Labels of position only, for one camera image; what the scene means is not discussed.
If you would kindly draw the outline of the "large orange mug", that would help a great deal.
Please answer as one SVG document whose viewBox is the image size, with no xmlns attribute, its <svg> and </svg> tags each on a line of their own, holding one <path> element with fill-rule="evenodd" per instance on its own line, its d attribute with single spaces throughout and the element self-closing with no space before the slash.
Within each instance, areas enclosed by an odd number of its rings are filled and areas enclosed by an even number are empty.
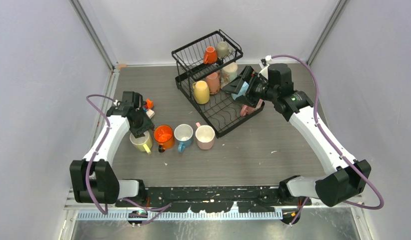
<svg viewBox="0 0 411 240">
<path fill-rule="evenodd" d="M 153 137 L 158 143 L 158 151 L 160 153 L 171 149 L 175 144 L 174 131 L 169 125 L 160 125 L 154 132 Z"/>
</svg>

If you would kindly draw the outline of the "yellow-green faceted mug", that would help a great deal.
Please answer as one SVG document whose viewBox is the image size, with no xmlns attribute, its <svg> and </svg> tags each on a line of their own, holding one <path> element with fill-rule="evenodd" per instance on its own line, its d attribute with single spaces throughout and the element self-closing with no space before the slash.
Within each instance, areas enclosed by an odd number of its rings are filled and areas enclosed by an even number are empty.
<svg viewBox="0 0 411 240">
<path fill-rule="evenodd" d="M 145 131 L 141 137 L 135 137 L 131 133 L 129 140 L 139 151 L 146 152 L 148 155 L 152 153 L 154 142 L 149 131 Z"/>
</svg>

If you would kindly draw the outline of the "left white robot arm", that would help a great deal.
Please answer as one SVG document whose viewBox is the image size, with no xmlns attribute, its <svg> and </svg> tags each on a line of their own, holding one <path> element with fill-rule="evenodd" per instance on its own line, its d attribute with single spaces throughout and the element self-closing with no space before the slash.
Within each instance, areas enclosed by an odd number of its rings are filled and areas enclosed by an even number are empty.
<svg viewBox="0 0 411 240">
<path fill-rule="evenodd" d="M 127 133 L 145 145 L 155 126 L 143 108 L 143 96 L 125 91 L 107 112 L 101 112 L 105 124 L 92 148 L 81 160 L 69 167 L 75 201 L 90 204 L 114 204 L 127 198 L 135 207 L 146 203 L 144 182 L 140 179 L 119 180 L 112 164 L 121 141 Z"/>
</svg>

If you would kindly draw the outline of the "light pink faceted mug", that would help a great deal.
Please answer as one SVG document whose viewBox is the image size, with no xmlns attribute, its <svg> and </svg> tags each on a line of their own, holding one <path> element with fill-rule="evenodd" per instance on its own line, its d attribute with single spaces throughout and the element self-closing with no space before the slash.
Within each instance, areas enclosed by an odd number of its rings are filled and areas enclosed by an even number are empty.
<svg viewBox="0 0 411 240">
<path fill-rule="evenodd" d="M 210 150 L 215 142 L 216 134 L 214 129 L 209 125 L 196 124 L 196 143 L 201 150 Z"/>
</svg>

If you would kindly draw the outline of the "light blue faceted mug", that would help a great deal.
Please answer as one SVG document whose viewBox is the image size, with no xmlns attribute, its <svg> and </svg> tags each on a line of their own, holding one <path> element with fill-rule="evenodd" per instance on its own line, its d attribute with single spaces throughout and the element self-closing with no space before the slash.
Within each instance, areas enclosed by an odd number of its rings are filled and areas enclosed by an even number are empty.
<svg viewBox="0 0 411 240">
<path fill-rule="evenodd" d="M 244 82 L 239 93 L 232 93 L 231 96 L 233 100 L 235 101 L 238 97 L 245 95 L 246 91 L 249 88 L 249 84 L 247 82 Z"/>
</svg>

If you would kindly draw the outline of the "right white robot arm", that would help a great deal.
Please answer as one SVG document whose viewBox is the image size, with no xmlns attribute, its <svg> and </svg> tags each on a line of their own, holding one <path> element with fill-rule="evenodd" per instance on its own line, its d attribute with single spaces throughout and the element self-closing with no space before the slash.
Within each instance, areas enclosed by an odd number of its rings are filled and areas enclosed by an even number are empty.
<svg viewBox="0 0 411 240">
<path fill-rule="evenodd" d="M 259 72 L 246 66 L 222 90 L 236 96 L 236 101 L 255 108 L 260 100 L 269 101 L 285 120 L 294 126 L 319 159 L 323 177 L 293 176 L 280 182 L 279 200 L 292 205 L 299 197 L 321 200 L 333 207 L 363 192 L 372 167 L 358 161 L 336 140 L 314 103 L 303 91 L 294 89 L 292 71 L 285 63 L 274 63 Z"/>
</svg>

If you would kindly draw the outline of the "pink patterned mug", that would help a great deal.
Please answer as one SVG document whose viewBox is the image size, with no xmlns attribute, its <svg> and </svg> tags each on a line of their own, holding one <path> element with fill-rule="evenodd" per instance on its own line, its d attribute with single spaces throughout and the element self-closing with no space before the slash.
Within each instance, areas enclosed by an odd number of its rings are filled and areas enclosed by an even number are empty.
<svg viewBox="0 0 411 240">
<path fill-rule="evenodd" d="M 240 111 L 240 116 L 245 117 L 257 111 L 261 107 L 261 104 L 258 104 L 256 107 L 250 107 L 247 105 L 243 105 Z"/>
</svg>

